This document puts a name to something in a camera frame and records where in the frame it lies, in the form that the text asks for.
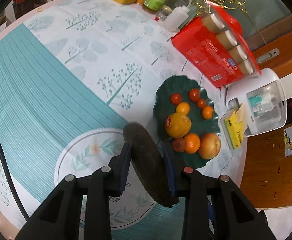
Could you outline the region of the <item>red yellow apple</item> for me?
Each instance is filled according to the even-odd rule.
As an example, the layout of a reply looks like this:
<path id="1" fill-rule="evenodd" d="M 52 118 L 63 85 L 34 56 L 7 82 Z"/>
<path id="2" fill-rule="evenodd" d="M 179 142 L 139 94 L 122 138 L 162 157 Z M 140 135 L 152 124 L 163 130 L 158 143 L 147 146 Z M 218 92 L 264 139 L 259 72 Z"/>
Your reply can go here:
<path id="1" fill-rule="evenodd" d="M 221 141 L 214 133 L 206 133 L 201 138 L 200 148 L 198 154 L 202 159 L 212 159 L 216 157 L 221 149 Z"/>

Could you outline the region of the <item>red lychee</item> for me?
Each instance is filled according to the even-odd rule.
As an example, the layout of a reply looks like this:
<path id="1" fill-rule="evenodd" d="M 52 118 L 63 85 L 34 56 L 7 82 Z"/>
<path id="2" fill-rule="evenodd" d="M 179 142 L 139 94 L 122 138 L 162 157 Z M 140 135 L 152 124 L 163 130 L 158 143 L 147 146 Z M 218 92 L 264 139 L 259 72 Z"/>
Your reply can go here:
<path id="1" fill-rule="evenodd" d="M 186 140 L 184 138 L 178 138 L 171 142 L 171 146 L 175 152 L 185 152 Z"/>

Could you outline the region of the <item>dark brown cucumber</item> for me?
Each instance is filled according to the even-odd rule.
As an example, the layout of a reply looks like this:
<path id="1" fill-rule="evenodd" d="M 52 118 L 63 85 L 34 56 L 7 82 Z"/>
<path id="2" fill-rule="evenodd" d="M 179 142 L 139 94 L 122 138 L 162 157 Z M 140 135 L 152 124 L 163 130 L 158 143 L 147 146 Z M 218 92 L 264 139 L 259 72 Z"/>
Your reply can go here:
<path id="1" fill-rule="evenodd" d="M 131 122 L 123 129 L 124 141 L 131 145 L 131 163 L 141 184 L 158 204 L 172 208 L 179 202 L 170 192 L 166 163 L 148 131 Z"/>

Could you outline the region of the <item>large yellow orange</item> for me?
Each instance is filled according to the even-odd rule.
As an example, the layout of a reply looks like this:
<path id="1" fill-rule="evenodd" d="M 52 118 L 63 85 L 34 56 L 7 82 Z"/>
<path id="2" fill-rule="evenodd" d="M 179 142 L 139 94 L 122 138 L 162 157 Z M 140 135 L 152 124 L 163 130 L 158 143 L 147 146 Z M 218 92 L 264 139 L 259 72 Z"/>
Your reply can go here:
<path id="1" fill-rule="evenodd" d="M 191 126 L 191 119 L 181 113 L 174 113 L 168 116 L 165 121 L 166 133 L 175 139 L 184 137 L 190 131 Z"/>

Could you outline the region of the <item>red tomato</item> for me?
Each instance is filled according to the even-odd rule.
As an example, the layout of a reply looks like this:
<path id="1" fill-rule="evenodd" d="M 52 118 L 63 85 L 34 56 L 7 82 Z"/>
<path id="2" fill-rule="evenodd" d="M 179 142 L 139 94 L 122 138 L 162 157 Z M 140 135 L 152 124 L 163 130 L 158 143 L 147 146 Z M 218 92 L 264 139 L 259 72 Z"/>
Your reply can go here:
<path id="1" fill-rule="evenodd" d="M 197 103 L 200 99 L 200 91 L 196 88 L 191 89 L 188 92 L 188 98 L 191 102 Z"/>
<path id="2" fill-rule="evenodd" d="M 182 102 L 182 96 L 179 93 L 174 93 L 170 96 L 170 103 L 178 106 Z"/>
<path id="3" fill-rule="evenodd" d="M 203 108 L 205 108 L 206 105 L 207 105 L 206 100 L 203 99 L 203 98 L 199 98 L 199 100 L 196 102 L 196 106 L 197 106 L 199 109 L 203 109 Z"/>

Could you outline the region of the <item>small yellow citrus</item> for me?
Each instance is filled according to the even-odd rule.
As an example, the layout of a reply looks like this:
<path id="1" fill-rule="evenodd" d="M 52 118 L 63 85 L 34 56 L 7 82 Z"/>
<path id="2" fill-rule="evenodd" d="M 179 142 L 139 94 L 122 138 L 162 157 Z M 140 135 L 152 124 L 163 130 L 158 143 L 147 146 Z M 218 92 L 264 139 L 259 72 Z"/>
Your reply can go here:
<path id="1" fill-rule="evenodd" d="M 190 112 L 190 105 L 187 102 L 181 102 L 176 107 L 176 113 L 188 115 L 189 112 Z"/>

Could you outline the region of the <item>yellow tissue pack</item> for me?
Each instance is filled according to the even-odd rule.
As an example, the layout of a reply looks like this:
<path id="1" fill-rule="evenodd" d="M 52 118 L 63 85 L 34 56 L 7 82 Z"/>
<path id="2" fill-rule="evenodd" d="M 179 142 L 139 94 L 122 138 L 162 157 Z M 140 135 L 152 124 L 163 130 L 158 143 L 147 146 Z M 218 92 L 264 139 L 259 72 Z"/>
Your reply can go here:
<path id="1" fill-rule="evenodd" d="M 248 127 L 247 109 L 245 105 L 242 103 L 239 109 L 227 111 L 221 118 L 220 123 L 229 148 L 241 148 L 244 132 Z"/>

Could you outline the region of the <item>small mandarin orange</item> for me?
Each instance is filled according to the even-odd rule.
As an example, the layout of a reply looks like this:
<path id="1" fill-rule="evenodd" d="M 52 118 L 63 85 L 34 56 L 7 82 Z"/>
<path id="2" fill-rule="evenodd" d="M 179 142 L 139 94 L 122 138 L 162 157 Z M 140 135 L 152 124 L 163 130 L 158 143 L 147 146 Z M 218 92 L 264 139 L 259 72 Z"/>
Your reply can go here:
<path id="1" fill-rule="evenodd" d="M 206 105 L 205 107 L 203 107 L 203 109 L 201 110 L 201 116 L 205 119 L 205 120 L 210 120 L 213 118 L 214 115 L 214 108 L 210 105 Z"/>

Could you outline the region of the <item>white clear storage box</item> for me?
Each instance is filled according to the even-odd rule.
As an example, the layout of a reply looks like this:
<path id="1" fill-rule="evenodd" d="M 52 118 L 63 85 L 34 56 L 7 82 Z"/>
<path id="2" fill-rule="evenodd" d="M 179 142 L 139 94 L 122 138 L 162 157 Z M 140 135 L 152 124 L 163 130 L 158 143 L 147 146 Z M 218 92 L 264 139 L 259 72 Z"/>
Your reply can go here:
<path id="1" fill-rule="evenodd" d="M 226 91 L 228 109 L 245 106 L 248 127 L 246 137 L 271 132 L 284 126 L 287 102 L 280 78 L 270 68 L 260 75 L 250 75 L 231 84 Z"/>

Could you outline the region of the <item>patterned teal tablecloth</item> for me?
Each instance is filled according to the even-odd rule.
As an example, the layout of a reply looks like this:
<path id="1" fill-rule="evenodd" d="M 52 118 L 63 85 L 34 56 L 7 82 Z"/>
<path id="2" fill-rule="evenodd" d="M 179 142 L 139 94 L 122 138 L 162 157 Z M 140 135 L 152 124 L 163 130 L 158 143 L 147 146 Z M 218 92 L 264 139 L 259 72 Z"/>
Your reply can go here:
<path id="1" fill-rule="evenodd" d="M 118 154 L 140 122 L 157 140 L 156 91 L 185 75 L 218 116 L 225 93 L 171 43 L 140 6 L 54 0 L 0 34 L 0 143 L 29 215 L 67 174 L 91 174 Z"/>

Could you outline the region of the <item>dark green scalloped plate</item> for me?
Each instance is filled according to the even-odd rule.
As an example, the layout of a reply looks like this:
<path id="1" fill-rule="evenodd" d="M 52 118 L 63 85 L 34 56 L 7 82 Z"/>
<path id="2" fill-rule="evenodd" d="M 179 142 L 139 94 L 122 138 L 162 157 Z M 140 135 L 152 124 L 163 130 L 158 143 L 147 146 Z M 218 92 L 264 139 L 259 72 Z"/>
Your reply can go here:
<path id="1" fill-rule="evenodd" d="M 202 168 L 218 155 L 219 117 L 214 102 L 195 80 L 171 76 L 156 92 L 157 135 L 187 166 Z"/>

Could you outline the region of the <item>red paper cup package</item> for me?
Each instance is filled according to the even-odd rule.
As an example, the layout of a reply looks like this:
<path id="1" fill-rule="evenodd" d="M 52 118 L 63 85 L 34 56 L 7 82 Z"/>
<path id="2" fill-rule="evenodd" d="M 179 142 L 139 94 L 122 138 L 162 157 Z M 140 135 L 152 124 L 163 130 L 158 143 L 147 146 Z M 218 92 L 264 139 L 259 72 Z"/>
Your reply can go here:
<path id="1" fill-rule="evenodd" d="M 171 39 L 174 47 L 217 88 L 260 75 L 240 23 L 211 1 L 204 9 Z"/>

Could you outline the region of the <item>gold ornament glass door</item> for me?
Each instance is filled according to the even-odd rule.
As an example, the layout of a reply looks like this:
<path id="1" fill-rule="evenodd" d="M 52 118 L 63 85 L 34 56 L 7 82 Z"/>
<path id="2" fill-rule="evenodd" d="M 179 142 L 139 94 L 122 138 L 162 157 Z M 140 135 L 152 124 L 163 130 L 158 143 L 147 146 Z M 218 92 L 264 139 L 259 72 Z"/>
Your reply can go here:
<path id="1" fill-rule="evenodd" d="M 241 25 L 243 37 L 260 68 L 279 77 L 292 74 L 292 6 L 287 0 L 209 0 L 220 5 Z M 198 13 L 204 0 L 192 0 Z"/>

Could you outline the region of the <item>white squeeze bottle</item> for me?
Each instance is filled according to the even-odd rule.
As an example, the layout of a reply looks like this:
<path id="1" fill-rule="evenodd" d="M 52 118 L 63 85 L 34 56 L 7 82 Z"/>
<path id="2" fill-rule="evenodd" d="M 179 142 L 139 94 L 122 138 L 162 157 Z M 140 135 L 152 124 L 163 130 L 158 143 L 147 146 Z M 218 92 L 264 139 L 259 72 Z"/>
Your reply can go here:
<path id="1" fill-rule="evenodd" d="M 188 18 L 188 13 L 190 11 L 190 5 L 192 0 L 188 0 L 187 5 L 181 7 L 176 7 L 169 16 L 164 20 L 163 27 L 167 31 L 174 32 L 179 26 Z"/>

